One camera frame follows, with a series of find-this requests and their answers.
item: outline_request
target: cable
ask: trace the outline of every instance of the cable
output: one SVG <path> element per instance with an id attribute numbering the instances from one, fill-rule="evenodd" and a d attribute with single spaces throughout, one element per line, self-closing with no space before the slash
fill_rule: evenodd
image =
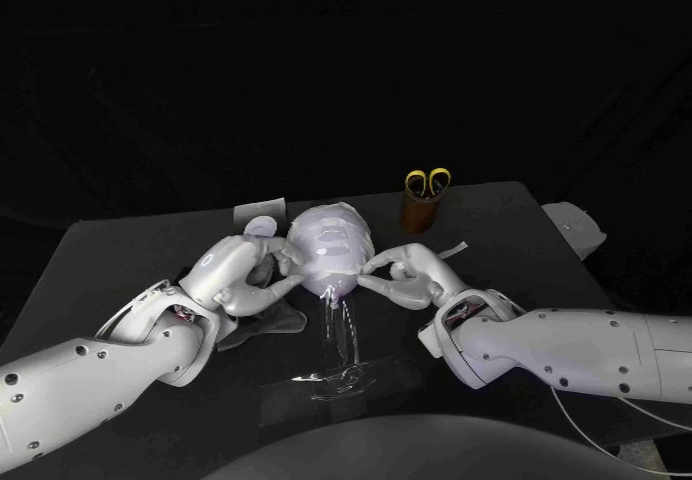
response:
<path id="1" fill-rule="evenodd" d="M 637 468 L 638 470 L 641 470 L 643 472 L 647 472 L 647 473 L 653 473 L 654 475 L 667 475 L 670 477 L 692 477 L 692 473 L 672 473 L 672 472 L 660 472 L 659 470 L 648 470 L 647 468 L 641 468 L 638 467 L 637 465 L 634 465 L 633 463 L 630 462 L 625 462 L 621 458 L 618 458 L 615 455 L 612 455 L 592 440 L 591 438 L 588 437 L 588 435 L 582 432 L 581 428 L 576 426 L 576 423 L 574 422 L 572 420 L 572 417 L 569 416 L 569 414 L 566 413 L 566 409 L 565 409 L 565 406 L 562 405 L 562 402 L 559 401 L 559 397 L 558 397 L 558 392 L 555 391 L 555 389 L 550 387 L 550 390 L 552 390 L 552 395 L 555 396 L 555 400 L 558 402 L 558 405 L 559 405 L 559 409 L 562 410 L 562 413 L 565 414 L 565 417 L 566 419 L 569 420 L 569 423 L 572 424 L 572 427 L 574 429 L 579 432 L 581 436 L 584 437 L 584 439 L 588 441 L 588 443 L 605 454 L 608 455 L 608 457 L 612 457 L 618 462 L 623 462 L 625 465 L 630 465 L 630 467 L 634 467 Z"/>
<path id="2" fill-rule="evenodd" d="M 659 417 L 654 413 L 651 413 L 648 410 L 644 410 L 637 404 L 631 403 L 625 398 L 620 399 L 631 408 L 636 408 L 644 415 L 648 415 L 651 418 L 654 418 L 659 422 L 666 423 L 672 427 L 682 428 L 683 430 L 687 430 L 692 432 L 692 427 L 687 427 L 686 425 L 680 425 L 679 423 L 672 422 L 670 420 L 666 420 L 663 417 Z"/>

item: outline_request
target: brown cup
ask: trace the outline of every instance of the brown cup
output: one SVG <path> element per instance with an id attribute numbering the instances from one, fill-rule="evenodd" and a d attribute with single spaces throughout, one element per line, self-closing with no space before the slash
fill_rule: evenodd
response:
<path id="1" fill-rule="evenodd" d="M 442 196 L 444 190 L 432 198 L 422 198 L 403 190 L 399 223 L 408 233 L 422 233 L 432 225 Z"/>

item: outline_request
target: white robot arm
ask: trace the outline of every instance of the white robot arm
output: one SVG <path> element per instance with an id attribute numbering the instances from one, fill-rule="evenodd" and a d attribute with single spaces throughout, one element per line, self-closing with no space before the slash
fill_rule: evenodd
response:
<path id="1" fill-rule="evenodd" d="M 262 311 L 301 278 L 266 290 L 245 283 L 266 254 L 281 272 L 301 259 L 279 238 L 226 237 L 206 252 L 180 287 L 154 284 L 101 327 L 0 367 L 0 473 L 59 448 L 119 415 L 155 380 L 181 387 L 197 376 L 213 345 L 235 330 L 232 315 Z"/>
<path id="2" fill-rule="evenodd" d="M 431 301 L 441 307 L 418 337 L 471 388 L 522 367 L 561 390 L 692 403 L 692 319 L 558 308 L 526 313 L 494 290 L 465 286 L 422 245 L 382 252 L 363 273 L 392 261 L 395 280 L 362 275 L 359 284 L 408 308 Z"/>

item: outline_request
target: white plastic bag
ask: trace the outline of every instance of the white plastic bag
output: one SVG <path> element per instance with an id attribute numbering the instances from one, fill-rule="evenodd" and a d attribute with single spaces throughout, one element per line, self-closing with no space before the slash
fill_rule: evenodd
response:
<path id="1" fill-rule="evenodd" d="M 292 221 L 288 241 L 300 250 L 305 264 L 292 272 L 305 276 L 302 286 L 333 308 L 356 287 L 356 275 L 375 255 L 370 231 L 356 209 L 347 203 L 305 210 Z"/>

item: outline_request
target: black backdrop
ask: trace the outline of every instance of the black backdrop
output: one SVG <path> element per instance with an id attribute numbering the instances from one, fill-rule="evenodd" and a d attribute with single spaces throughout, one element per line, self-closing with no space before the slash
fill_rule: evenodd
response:
<path id="1" fill-rule="evenodd" d="M 20 3 L 3 283 L 30 284 L 79 219 L 395 191 L 409 169 L 447 166 L 455 184 L 520 180 L 586 208 L 610 235 L 588 260 L 602 284 L 686 311 L 685 12 Z"/>

